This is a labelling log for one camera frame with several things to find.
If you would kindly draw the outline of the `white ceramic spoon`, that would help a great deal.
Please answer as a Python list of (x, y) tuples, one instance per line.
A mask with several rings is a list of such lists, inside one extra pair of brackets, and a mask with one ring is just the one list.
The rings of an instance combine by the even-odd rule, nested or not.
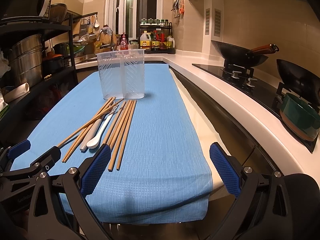
[(103, 135), (103, 132), (105, 130), (105, 128), (107, 127), (108, 123), (110, 122), (110, 120), (112, 119), (113, 116), (113, 112), (110, 112), (109, 115), (105, 118), (103, 124), (100, 126), (99, 131), (97, 132), (97, 134), (95, 135), (95, 137), (93, 137), (87, 144), (86, 146), (89, 149), (94, 149), (99, 145), (101, 136)]

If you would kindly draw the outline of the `chrome kitchen faucet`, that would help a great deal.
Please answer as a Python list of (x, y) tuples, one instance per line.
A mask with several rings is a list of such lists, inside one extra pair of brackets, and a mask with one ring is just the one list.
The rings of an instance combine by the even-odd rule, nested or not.
[(103, 27), (98, 34), (95, 52), (102, 53), (113, 51), (117, 46), (117, 37), (110, 27)]

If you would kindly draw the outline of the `hanging utensils on hooks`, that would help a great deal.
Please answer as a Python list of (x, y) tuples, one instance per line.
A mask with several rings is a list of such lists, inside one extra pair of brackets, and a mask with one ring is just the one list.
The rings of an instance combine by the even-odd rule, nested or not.
[(184, 0), (174, 0), (172, 3), (174, 18), (179, 18), (184, 14)]

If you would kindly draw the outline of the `black metal shelf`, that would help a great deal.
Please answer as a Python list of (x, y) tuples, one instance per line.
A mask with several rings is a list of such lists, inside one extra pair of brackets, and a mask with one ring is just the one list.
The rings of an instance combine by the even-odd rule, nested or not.
[[(67, 17), (68, 25), (53, 24), (47, 20), (13, 22), (12, 24), (1, 26), (1, 36), (12, 35), (12, 38), (20, 40), (12, 46), (18, 49), (11, 58), (14, 65), (12, 69), (17, 78), (16, 84), (28, 83), (31, 90), (19, 98), (9, 103), (9, 108), (1, 116), (1, 129), (11, 123), (20, 114), (29, 101), (38, 96), (43, 89), (53, 83), (58, 82), (64, 75), (75, 70), (74, 50), (73, 50), (73, 15)], [(68, 33), (70, 55), (67, 57), (71, 61), (71, 66), (61, 73), (53, 75), (49, 80), (44, 81), (41, 73), (42, 51), (44, 43), (51, 38), (63, 33)]]

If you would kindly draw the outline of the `white paper roll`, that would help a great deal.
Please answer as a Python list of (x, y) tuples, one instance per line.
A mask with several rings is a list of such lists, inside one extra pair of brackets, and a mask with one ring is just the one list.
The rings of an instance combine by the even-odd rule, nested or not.
[(4, 96), (4, 101), (6, 103), (10, 103), (11, 101), (16, 100), (17, 98), (20, 98), (24, 96), (25, 94), (28, 94), (30, 90), (29, 83), (24, 83), (17, 88), (13, 89), (12, 91), (8, 92)]

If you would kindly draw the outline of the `large steel stockpot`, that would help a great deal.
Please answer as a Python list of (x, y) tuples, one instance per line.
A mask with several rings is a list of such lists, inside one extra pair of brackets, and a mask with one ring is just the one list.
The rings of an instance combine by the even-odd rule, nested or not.
[(9, 63), (14, 73), (15, 85), (27, 82), (32, 87), (39, 83), (42, 80), (41, 35), (31, 35), (15, 44)]

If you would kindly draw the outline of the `green ceramic pot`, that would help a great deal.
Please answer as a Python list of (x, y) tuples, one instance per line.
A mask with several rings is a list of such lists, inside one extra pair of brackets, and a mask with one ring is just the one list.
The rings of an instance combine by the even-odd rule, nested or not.
[(280, 116), (293, 133), (306, 141), (314, 141), (319, 134), (319, 114), (299, 97), (286, 93)]

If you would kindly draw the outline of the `blue table cloth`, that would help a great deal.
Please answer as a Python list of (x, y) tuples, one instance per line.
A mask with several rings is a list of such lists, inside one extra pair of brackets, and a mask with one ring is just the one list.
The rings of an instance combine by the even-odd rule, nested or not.
[[(29, 135), (13, 170), (60, 143), (104, 104), (98, 73), (66, 94)], [(86, 200), (105, 223), (158, 224), (206, 216), (212, 172), (167, 64), (145, 65), (120, 168), (105, 171)]]

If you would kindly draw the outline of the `black gas stove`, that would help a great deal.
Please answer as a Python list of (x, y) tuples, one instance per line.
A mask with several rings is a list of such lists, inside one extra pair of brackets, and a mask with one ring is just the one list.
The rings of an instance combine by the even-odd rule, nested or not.
[(278, 118), (284, 128), (301, 144), (303, 144), (307, 150), (313, 154), (317, 138), (316, 137), (313, 141), (306, 141), (301, 139), (298, 135), (296, 135), (282, 120), (280, 116), (280, 100), (276, 93), (276, 89), (269, 85), (268, 83), (256, 79), (249, 80), (240, 76), (238, 79), (232, 77), (232, 74), (228, 73), (224, 70), (222, 66), (212, 66), (207, 64), (200, 64), (200, 63), (192, 63), (194, 67), (197, 67), (205, 72), (223, 80), (224, 82), (228, 83), (232, 87), (240, 90), (242, 93), (249, 96), (255, 102), (262, 105), (265, 109), (267, 109), (270, 113), (272, 113), (276, 118)]

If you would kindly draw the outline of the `clear plastic utensil holder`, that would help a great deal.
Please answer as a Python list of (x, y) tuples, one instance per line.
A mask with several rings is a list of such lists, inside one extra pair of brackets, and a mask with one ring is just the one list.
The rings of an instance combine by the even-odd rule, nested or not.
[(144, 49), (108, 51), (97, 54), (104, 99), (141, 99), (145, 93)]

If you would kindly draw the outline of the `hanging white ladle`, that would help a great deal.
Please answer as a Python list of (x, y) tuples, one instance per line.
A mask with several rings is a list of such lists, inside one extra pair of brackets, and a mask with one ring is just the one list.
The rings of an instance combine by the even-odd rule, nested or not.
[(95, 29), (99, 29), (100, 27), (100, 24), (98, 22), (98, 17), (97, 17), (97, 14), (94, 15), (94, 28)]

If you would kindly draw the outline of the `pink dish soap bottle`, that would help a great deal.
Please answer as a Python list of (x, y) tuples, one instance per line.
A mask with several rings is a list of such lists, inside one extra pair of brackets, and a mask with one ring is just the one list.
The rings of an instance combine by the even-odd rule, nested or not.
[(120, 37), (120, 49), (121, 50), (128, 50), (128, 41), (127, 41), (127, 37), (126, 34), (123, 33)]

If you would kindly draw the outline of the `glass jar with green lid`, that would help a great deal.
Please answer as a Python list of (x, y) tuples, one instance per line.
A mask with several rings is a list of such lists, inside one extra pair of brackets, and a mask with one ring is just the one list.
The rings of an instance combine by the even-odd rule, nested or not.
[(131, 49), (138, 49), (139, 48), (138, 41), (134, 41), (134, 40), (130, 41), (130, 48)]

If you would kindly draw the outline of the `yellow oil bottle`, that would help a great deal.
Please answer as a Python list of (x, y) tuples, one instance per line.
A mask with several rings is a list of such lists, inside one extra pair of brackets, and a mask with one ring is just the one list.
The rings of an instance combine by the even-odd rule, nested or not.
[(152, 40), (150, 34), (146, 30), (142, 33), (139, 41), (140, 49), (145, 49), (147, 51), (151, 50)]

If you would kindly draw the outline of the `black spice rack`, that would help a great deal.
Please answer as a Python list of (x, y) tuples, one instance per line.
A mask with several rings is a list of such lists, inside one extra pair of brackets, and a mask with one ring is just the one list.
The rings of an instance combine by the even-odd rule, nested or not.
[(151, 50), (146, 53), (165, 53), (165, 54), (175, 54), (175, 39), (173, 37), (172, 23), (165, 19), (146, 19), (140, 20), (139, 24), (140, 37), (142, 33), (146, 30), (152, 40)]

